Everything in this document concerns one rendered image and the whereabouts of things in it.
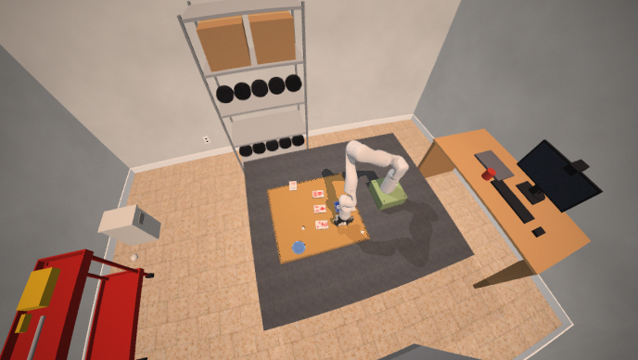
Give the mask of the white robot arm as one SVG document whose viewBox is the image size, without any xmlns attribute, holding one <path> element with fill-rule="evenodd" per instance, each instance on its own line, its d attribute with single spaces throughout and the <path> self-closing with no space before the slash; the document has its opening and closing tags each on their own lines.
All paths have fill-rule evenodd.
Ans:
<svg viewBox="0 0 638 360">
<path fill-rule="evenodd" d="M 337 209 L 340 210 L 338 215 L 342 220 L 350 218 L 351 208 L 355 207 L 357 203 L 356 187 L 358 179 L 355 161 L 367 162 L 379 167 L 391 165 L 393 169 L 389 170 L 380 187 L 385 194 L 393 192 L 397 183 L 409 168 L 409 165 L 401 156 L 392 155 L 382 150 L 373 150 L 355 140 L 349 142 L 346 146 L 346 177 L 344 184 L 344 192 L 349 195 L 341 195 L 338 199 L 339 205 L 337 205 Z"/>
</svg>

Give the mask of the blue round disc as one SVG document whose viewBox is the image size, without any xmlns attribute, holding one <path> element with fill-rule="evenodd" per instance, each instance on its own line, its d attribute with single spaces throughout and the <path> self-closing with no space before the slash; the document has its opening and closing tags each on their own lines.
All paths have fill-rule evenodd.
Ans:
<svg viewBox="0 0 638 360">
<path fill-rule="evenodd" d="M 302 241 L 296 241 L 293 245 L 292 245 L 292 250 L 296 253 L 296 254 L 301 254 L 305 251 L 305 244 Z"/>
</svg>

